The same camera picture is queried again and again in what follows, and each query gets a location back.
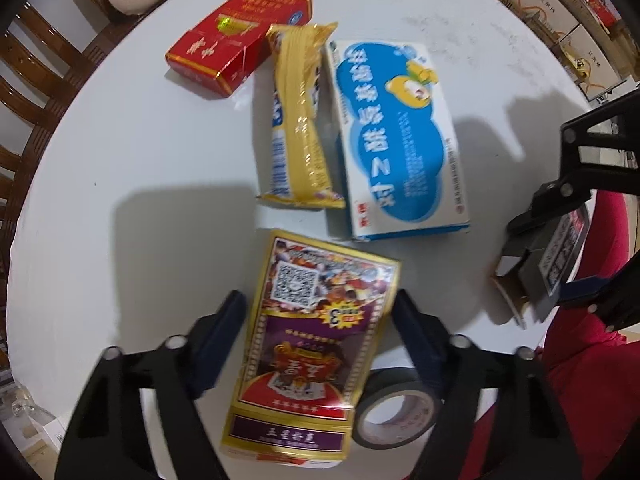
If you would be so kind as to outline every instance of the chair backrest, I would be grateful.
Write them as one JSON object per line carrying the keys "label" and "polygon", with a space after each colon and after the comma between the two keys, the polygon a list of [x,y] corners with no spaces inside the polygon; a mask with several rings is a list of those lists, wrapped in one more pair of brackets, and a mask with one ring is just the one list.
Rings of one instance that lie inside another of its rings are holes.
{"label": "chair backrest", "polygon": [[107,0],[90,1],[110,18],[110,23],[83,52],[52,27],[27,0],[4,2],[4,6],[14,13],[13,19],[18,26],[27,30],[69,66],[63,76],[53,72],[8,30],[8,19],[12,16],[2,16],[4,22],[0,22],[0,57],[22,81],[48,98],[46,105],[41,107],[0,76],[0,102],[20,118],[33,124],[22,154],[12,153],[0,146],[0,166],[14,172],[13,178],[0,174],[0,198],[6,200],[6,206],[0,209],[0,258],[4,270],[9,269],[9,248],[14,239],[18,216],[53,131],[97,65],[137,22],[136,18],[118,15]]}

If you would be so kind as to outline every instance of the red cigarette box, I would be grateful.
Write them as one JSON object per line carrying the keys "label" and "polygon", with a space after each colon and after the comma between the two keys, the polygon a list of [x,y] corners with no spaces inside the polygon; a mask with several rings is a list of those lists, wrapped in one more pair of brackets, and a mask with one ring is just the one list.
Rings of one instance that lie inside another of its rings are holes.
{"label": "red cigarette box", "polygon": [[228,96],[269,56],[264,37],[270,26],[304,25],[311,13],[311,0],[228,0],[164,58],[181,75]]}

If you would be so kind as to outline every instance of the purple label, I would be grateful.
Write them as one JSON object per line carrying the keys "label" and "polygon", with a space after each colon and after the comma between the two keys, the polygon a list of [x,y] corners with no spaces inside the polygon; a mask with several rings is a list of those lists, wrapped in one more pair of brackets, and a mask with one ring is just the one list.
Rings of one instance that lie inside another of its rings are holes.
{"label": "purple label", "polygon": [[242,440],[270,444],[272,446],[335,452],[341,451],[344,439],[343,433],[304,430],[240,415],[234,415],[229,435]]}

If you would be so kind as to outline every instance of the round white table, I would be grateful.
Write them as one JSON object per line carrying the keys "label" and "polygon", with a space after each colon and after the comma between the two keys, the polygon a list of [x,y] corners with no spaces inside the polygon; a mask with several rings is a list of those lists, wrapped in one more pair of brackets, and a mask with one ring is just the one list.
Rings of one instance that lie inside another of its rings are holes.
{"label": "round white table", "polygon": [[[324,239],[344,232],[340,214],[284,211],[255,199],[270,174],[270,61],[230,98],[181,79],[164,62],[175,40],[224,1],[169,0],[140,23],[79,93],[34,178],[12,247],[8,337],[15,378],[63,422],[106,346],[154,348],[215,311],[232,288],[251,297],[269,228]],[[377,18],[362,18],[364,9]],[[488,277],[506,223],[557,176],[559,126],[589,109],[582,93],[497,0],[314,0],[313,20],[338,20],[337,39],[426,44],[460,144],[469,231],[359,248],[402,260],[401,285],[450,332],[495,351],[535,347],[548,321],[530,318],[521,330]],[[321,97],[319,129],[334,160],[329,99]],[[216,447],[242,340],[218,386],[198,402]],[[405,361],[389,327],[375,365]],[[151,401],[146,410],[159,471],[172,478]],[[330,473],[400,479],[423,445],[424,438],[388,451],[353,444]],[[232,479],[301,474],[222,460]]]}

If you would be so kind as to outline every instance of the black tape roll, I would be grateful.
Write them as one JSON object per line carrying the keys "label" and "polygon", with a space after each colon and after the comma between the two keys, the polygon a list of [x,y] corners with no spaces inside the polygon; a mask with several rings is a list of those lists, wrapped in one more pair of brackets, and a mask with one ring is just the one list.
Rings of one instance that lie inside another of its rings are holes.
{"label": "black tape roll", "polygon": [[[379,424],[367,420],[382,402],[402,396],[402,406],[389,420]],[[441,406],[441,400],[422,384],[413,368],[373,370],[356,406],[353,439],[369,449],[404,446],[435,424]]]}

